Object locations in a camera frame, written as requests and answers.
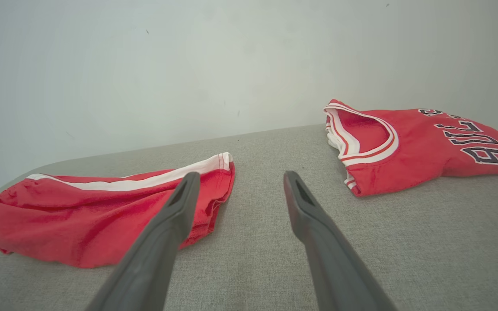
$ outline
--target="red fabric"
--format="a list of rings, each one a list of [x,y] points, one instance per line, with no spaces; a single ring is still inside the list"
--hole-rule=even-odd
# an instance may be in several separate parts
[[[192,231],[180,248],[213,232],[220,203],[230,195],[235,167],[221,155],[207,160],[206,167],[217,169],[201,174]],[[77,185],[98,181],[106,187],[117,181],[148,181],[165,173],[175,172],[126,178],[24,179],[0,193],[0,252],[81,268],[118,264],[182,177],[128,191],[83,190],[61,181]]]
[[[429,109],[361,112],[336,100],[324,111],[330,144],[345,146],[339,156],[348,171],[345,183],[358,197],[440,176],[498,174],[498,131],[479,122]],[[351,152],[351,145],[358,149]]]

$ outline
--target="white wall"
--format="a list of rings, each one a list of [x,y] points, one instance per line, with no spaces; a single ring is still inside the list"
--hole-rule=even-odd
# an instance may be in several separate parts
[[[0,186],[70,158],[318,124],[331,98],[498,129],[498,1],[0,0]]]

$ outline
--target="bulls jersey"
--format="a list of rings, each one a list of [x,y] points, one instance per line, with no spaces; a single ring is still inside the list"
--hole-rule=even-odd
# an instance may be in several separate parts
[[[181,248],[214,230],[235,176],[229,153],[183,168],[123,178],[34,174],[0,193],[0,252],[93,268],[118,264],[182,178],[201,174],[192,231]]]
[[[498,131],[432,109],[358,111],[332,100],[328,143],[358,197],[408,189],[440,176],[498,174]]]

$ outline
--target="gray surface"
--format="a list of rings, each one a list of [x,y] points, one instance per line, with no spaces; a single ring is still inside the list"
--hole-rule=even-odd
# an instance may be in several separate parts
[[[178,253],[166,310],[316,310],[304,248],[289,226],[285,170],[301,175],[401,310],[498,310],[498,176],[440,178],[358,199],[343,185],[323,125],[77,159],[33,172],[119,177],[225,151],[237,169],[233,192],[215,232]],[[111,270],[0,254],[0,310],[81,310]]]

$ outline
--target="red jersey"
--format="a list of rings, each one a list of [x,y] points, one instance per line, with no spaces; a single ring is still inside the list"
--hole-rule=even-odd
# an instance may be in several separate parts
[[[332,100],[328,143],[358,197],[408,189],[440,176],[498,174],[498,131],[432,109],[358,111]]]
[[[93,268],[118,264],[182,178],[201,174],[192,231],[181,248],[214,230],[233,186],[229,153],[186,167],[123,178],[34,174],[0,193],[0,252]]]

